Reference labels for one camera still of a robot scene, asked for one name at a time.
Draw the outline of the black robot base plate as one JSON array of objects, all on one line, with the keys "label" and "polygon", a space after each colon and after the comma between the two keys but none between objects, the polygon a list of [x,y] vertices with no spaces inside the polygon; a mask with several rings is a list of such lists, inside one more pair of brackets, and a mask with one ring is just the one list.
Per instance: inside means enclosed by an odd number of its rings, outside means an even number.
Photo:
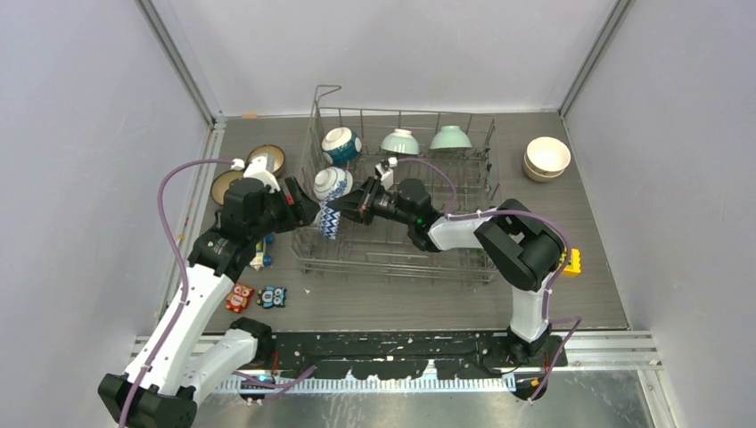
[{"label": "black robot base plate", "polygon": [[517,368],[544,372],[566,366],[561,336],[527,345],[509,331],[386,331],[276,333],[263,358],[245,368],[296,377],[313,367],[315,379],[417,379],[434,368],[440,380],[487,379]]}]

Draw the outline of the white bowl blue zigzag pattern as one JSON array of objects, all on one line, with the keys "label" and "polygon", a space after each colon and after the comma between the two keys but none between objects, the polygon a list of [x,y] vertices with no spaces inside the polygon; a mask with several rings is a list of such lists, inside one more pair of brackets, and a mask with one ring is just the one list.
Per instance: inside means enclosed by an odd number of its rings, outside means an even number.
[{"label": "white bowl blue zigzag pattern", "polygon": [[326,201],[321,202],[320,218],[318,230],[321,235],[329,240],[335,240],[339,233],[341,213],[327,205]]}]

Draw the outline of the white bowl blue floral pattern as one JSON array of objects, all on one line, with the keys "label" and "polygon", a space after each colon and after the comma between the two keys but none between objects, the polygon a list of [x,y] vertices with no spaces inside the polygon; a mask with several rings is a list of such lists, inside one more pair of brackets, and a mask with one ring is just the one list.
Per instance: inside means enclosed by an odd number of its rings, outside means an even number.
[{"label": "white bowl blue floral pattern", "polygon": [[313,192],[320,201],[330,201],[352,190],[353,176],[345,169],[321,169],[313,180]]}]

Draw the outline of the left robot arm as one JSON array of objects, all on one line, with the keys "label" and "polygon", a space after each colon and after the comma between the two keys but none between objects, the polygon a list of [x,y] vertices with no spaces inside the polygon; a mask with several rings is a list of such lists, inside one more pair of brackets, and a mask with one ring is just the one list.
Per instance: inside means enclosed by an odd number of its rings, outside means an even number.
[{"label": "left robot arm", "polygon": [[256,177],[233,182],[212,227],[180,262],[185,277],[148,342],[123,374],[106,374],[98,395],[121,427],[189,427],[201,403],[232,372],[266,367],[274,355],[270,326],[239,317],[199,357],[206,325],[271,234],[310,225],[319,212],[294,177],[285,187]]}]

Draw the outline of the beige ceramic bowl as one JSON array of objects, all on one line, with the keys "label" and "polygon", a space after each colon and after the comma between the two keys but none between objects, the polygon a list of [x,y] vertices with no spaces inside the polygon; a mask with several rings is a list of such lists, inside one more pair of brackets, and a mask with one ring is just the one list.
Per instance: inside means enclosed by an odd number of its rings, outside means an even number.
[{"label": "beige ceramic bowl", "polygon": [[538,183],[546,183],[553,181],[557,179],[561,174],[562,171],[556,173],[555,175],[548,175],[543,174],[538,171],[536,171],[533,166],[530,163],[530,159],[527,155],[523,156],[523,164],[522,164],[523,172],[524,174],[531,180],[538,182]]},{"label": "beige ceramic bowl", "polygon": [[539,174],[562,173],[571,163],[571,151],[561,140],[541,136],[531,140],[525,152],[526,163]]}]

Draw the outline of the brown patterned bowl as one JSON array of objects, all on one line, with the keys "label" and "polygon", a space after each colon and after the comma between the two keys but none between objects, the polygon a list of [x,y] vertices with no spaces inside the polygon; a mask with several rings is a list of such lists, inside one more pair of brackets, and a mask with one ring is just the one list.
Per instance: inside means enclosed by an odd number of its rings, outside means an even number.
[{"label": "brown patterned bowl", "polygon": [[280,177],[285,172],[286,155],[284,150],[274,144],[263,144],[254,148],[247,156],[247,164],[251,164],[257,158],[264,158],[266,169],[274,176]]}]

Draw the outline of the dark teal glazed bowl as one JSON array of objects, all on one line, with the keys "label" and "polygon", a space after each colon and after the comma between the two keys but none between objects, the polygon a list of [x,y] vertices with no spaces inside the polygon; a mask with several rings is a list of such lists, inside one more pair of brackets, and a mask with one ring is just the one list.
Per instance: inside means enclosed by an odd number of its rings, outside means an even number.
[{"label": "dark teal glazed bowl", "polygon": [[224,204],[224,198],[227,190],[231,184],[243,177],[243,173],[240,170],[228,170],[219,176],[217,176],[210,188],[210,197],[217,205],[222,206]]}]

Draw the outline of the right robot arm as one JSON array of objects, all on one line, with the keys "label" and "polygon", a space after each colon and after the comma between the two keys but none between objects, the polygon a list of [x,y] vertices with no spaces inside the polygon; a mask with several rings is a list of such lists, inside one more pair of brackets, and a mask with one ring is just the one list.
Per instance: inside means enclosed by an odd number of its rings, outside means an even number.
[{"label": "right robot arm", "polygon": [[508,199],[497,208],[472,214],[443,215],[433,207],[420,180],[405,179],[391,192],[369,178],[327,206],[360,224],[368,225],[376,217],[405,224],[410,241],[420,251],[484,251],[512,287],[513,313],[506,339],[510,357],[521,366],[531,366],[544,355],[552,329],[547,303],[566,243],[519,201]]}]

